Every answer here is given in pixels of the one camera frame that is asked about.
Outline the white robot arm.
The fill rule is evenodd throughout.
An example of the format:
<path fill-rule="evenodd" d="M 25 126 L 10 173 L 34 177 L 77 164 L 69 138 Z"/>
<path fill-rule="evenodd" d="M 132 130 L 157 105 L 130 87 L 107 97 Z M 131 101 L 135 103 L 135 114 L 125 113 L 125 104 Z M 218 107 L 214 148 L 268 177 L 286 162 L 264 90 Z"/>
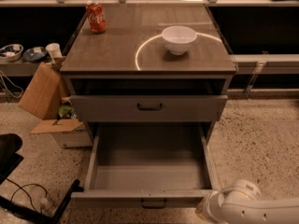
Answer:
<path fill-rule="evenodd" d="M 299 224 L 299 199 L 263 200 L 255 184 L 240 179 L 213 190 L 195 214 L 211 224 Z"/>

